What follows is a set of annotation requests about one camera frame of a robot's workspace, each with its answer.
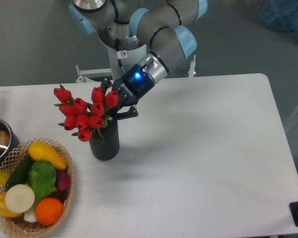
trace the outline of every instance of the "white table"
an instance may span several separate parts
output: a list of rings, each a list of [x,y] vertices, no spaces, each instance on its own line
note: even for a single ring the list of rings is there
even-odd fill
[[[64,86],[90,101],[99,83]],[[21,142],[56,140],[74,161],[74,197],[47,237],[240,238],[298,233],[298,175],[262,74],[164,79],[119,121],[108,162],[58,122],[58,85],[0,87],[0,118]]]

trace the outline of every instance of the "red tulip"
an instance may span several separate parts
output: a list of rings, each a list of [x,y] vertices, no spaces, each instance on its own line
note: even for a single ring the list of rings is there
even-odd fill
[[[91,139],[92,133],[90,130],[84,129],[84,130],[79,130],[77,136],[79,140],[83,142],[87,142]]]
[[[104,121],[99,116],[90,116],[88,119],[88,125],[91,128],[101,128],[104,124]]]
[[[83,130],[83,129],[88,128],[88,118],[89,118],[89,116],[86,115],[86,114],[78,115],[77,119],[76,119],[76,127],[79,130]]]
[[[76,115],[83,114],[87,110],[86,102],[81,98],[76,98],[73,103],[74,112]]]
[[[92,115],[101,116],[104,114],[105,109],[101,103],[93,103],[91,105],[90,112]]]
[[[76,118],[77,116],[74,114],[68,115],[64,121],[64,129],[73,130],[76,126]]]
[[[106,95],[105,103],[109,107],[115,107],[117,103],[119,102],[119,96],[117,91],[111,91]]]
[[[91,100],[93,103],[103,103],[104,102],[104,92],[101,90],[100,87],[93,88],[93,91],[91,92]]]
[[[71,97],[72,94],[69,90],[66,89],[62,89],[62,88],[55,88],[54,89],[54,95],[62,102],[68,102]]]
[[[74,113],[74,107],[73,107],[73,105],[70,105],[70,104],[62,104],[59,107],[59,109],[66,116],[68,116],[70,114],[75,114]]]

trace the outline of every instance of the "yellow squash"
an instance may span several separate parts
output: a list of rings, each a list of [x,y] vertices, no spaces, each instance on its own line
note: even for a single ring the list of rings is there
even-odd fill
[[[47,160],[57,170],[65,170],[68,166],[66,160],[51,145],[36,141],[28,149],[34,161]]]
[[[22,213],[14,213],[14,212],[11,212],[9,209],[7,209],[4,202],[4,198],[5,198],[5,192],[0,193],[0,215],[4,217],[18,217],[22,215]]]
[[[0,184],[4,187],[10,175],[0,171]]]

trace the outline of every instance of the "wicker basket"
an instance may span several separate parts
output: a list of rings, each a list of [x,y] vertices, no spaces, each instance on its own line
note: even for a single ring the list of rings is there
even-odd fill
[[[62,202],[63,213],[61,217],[57,220],[57,222],[55,222],[51,226],[43,226],[38,222],[26,222],[23,219],[23,216],[19,216],[16,218],[7,218],[0,215],[0,230],[11,237],[36,238],[47,234],[60,224],[70,207],[74,184],[73,164],[70,154],[68,153],[66,148],[62,146],[60,143],[50,139],[34,139],[33,141],[28,141],[21,145],[18,145],[18,147],[14,148],[13,151],[11,151],[9,155],[4,159],[0,167],[0,170],[7,174],[11,174],[13,169],[18,165],[20,161],[23,160],[24,156],[28,152],[29,145],[35,141],[42,141],[46,144],[53,146],[66,159],[66,162],[68,163],[67,173],[71,177],[71,184],[68,191],[65,193],[52,193],[54,198],[57,198]],[[4,187],[0,185],[0,193],[3,192],[5,192]]]

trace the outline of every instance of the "tulip bouquet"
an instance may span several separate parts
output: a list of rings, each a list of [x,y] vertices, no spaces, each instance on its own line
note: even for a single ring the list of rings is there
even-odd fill
[[[119,96],[117,91],[111,91],[107,95],[100,87],[95,87],[91,93],[92,104],[81,98],[73,98],[72,93],[62,85],[54,89],[54,95],[61,101],[55,104],[66,116],[64,122],[59,123],[65,130],[78,129],[73,133],[81,141],[89,141],[96,135],[102,142],[104,137],[101,128],[108,127],[107,114],[111,107],[118,104]]]

